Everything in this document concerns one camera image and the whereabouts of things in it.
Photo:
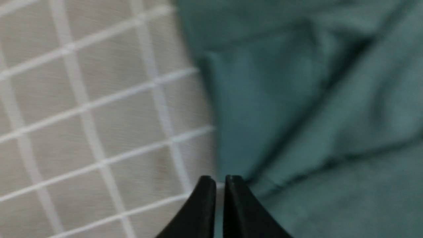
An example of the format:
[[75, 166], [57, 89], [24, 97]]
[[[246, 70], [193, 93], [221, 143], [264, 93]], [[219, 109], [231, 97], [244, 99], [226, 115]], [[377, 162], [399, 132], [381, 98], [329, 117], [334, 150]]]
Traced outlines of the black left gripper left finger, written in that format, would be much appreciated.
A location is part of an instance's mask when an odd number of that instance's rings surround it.
[[157, 238], [213, 238], [216, 182], [203, 175], [184, 205]]

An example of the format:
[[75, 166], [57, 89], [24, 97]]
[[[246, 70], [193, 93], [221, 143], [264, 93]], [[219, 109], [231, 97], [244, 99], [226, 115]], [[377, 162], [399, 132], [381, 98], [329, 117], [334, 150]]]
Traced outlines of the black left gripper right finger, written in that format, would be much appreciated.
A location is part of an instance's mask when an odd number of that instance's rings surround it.
[[239, 175], [227, 175], [223, 208], [224, 238], [290, 238]]

